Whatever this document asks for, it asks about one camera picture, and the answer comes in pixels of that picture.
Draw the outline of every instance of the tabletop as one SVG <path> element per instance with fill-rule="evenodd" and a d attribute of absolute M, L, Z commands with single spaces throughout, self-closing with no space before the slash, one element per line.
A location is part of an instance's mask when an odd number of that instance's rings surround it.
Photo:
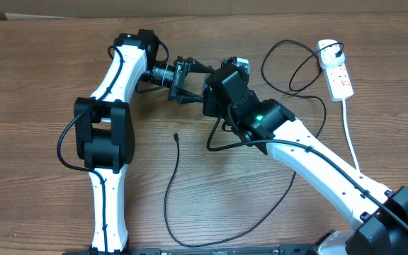
<path fill-rule="evenodd" d="M 361 171 L 394 191 L 408 187 L 408 13 L 0 21 L 0 254 L 60 254 L 91 244 L 91 182 L 87 174 L 63 167 L 55 147 L 72 119 L 76 97 L 89 96 L 105 76 L 111 63 L 107 47 L 119 33 L 140 28 L 154 30 L 168 45 L 170 62 L 190 56 L 218 67 L 231 56 L 248 59 L 249 88 L 261 100 L 280 101 L 313 133 L 322 121 L 322 105 L 267 86 L 262 59 L 283 39 L 312 48 L 325 38 L 343 42 L 355 91 L 347 103 L 348 121 Z M 287 89 L 308 55 L 296 45 L 280 46 L 266 63 L 266 76 Z M 164 56 L 160 50 L 158 59 Z M 293 86 L 305 85 L 317 72 L 315 60 L 308 62 Z M 202 74 L 191 74 L 186 89 L 198 93 L 202 83 Z M 282 196 L 293 173 L 254 147 L 207 151 L 215 119 L 203 116 L 199 103 L 168 101 L 167 93 L 135 94 L 130 103 L 136 148 L 125 180 L 125 221 L 132 248 L 181 248 L 163 218 L 164 192 L 176 161 L 174 132 L 181 160 L 168 214 L 173 233 L 187 244 L 249 229 Z M 328 116 L 319 139 L 352 164 L 341 104 L 330 101 L 323 76 L 303 94 L 322 97 Z M 64 141 L 63 155 L 81 166 L 73 133 Z M 236 141 L 219 130 L 214 143 Z M 217 247 L 313 243 L 332 229 L 348 226 L 298 176 L 262 225 Z"/>

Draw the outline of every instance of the power plug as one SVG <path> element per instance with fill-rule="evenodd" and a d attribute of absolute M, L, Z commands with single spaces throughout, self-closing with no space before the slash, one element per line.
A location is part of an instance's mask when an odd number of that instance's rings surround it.
<path fill-rule="evenodd" d="M 317 43 L 317 50 L 332 43 L 337 43 L 337 41 L 332 39 L 320 40 Z M 339 50 L 339 45 L 333 45 L 319 53 L 319 64 L 324 70 L 325 81 L 333 102 L 340 102 L 353 96 L 351 80 L 344 64 L 346 56 L 342 53 L 341 56 L 337 57 L 336 54 Z"/>

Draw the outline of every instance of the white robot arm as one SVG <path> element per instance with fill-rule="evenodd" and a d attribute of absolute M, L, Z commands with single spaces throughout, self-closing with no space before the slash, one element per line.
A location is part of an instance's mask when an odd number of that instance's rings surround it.
<path fill-rule="evenodd" d="M 85 167 L 101 177 L 89 173 L 96 224 L 88 254 L 128 252 L 124 179 L 135 149 L 128 103 L 140 80 L 169 88 L 169 99 L 180 104 L 203 102 L 204 115 L 224 118 L 242 142 L 251 142 L 264 154 L 288 165 L 341 213 L 353 231 L 332 232 L 307 254 L 408 254 L 408 232 L 383 209 L 399 215 L 408 226 L 407 188 L 393 193 L 325 147 L 279 102 L 273 99 L 260 102 L 247 87 L 250 72 L 247 60 L 232 57 L 223 61 L 217 70 L 191 58 L 178 57 L 173 65 L 167 65 L 155 61 L 158 45 L 159 40 L 153 31 L 121 34 L 115 40 L 113 63 L 102 84 L 90 98 L 76 100 L 76 119 L 71 123 L 76 125 L 77 153 L 84 159 Z M 203 97 L 183 89 L 183 81 L 189 72 L 208 73 Z M 111 130 L 92 127 L 92 123 L 101 121 L 110 123 Z M 271 142 L 274 140 L 299 143 L 301 147 Z M 319 152 L 321 156 L 310 151 Z M 368 193 L 359 187 L 369 190 Z M 373 199 L 381 203 L 382 210 Z"/>

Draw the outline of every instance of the background wall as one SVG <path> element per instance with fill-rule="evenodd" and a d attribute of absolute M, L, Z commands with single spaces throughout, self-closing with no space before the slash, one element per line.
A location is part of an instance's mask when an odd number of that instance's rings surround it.
<path fill-rule="evenodd" d="M 0 0 L 0 18 L 408 11 L 408 0 Z"/>

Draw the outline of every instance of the white power strip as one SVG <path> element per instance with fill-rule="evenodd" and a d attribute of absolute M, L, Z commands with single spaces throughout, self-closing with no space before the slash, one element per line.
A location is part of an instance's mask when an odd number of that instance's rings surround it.
<path fill-rule="evenodd" d="M 333 43 L 337 43 L 337 41 L 332 39 L 320 40 L 317 43 L 317 50 L 321 50 L 323 47 Z M 327 82 L 327 86 L 329 87 L 331 100 L 333 102 L 341 102 L 342 104 L 343 126 L 344 133 L 346 134 L 348 148 L 351 151 L 355 169 L 360 171 L 360 166 L 358 165 L 355 150 L 353 149 L 347 124 L 346 99 L 353 96 L 353 89 L 351 80 L 348 76 L 349 74 L 347 73 L 346 65 L 344 64 L 344 62 L 346 61 L 344 53 L 340 57 L 336 57 L 336 53 L 339 50 L 339 45 L 333 45 L 319 52 L 319 64 L 324 70 L 325 81 Z"/>

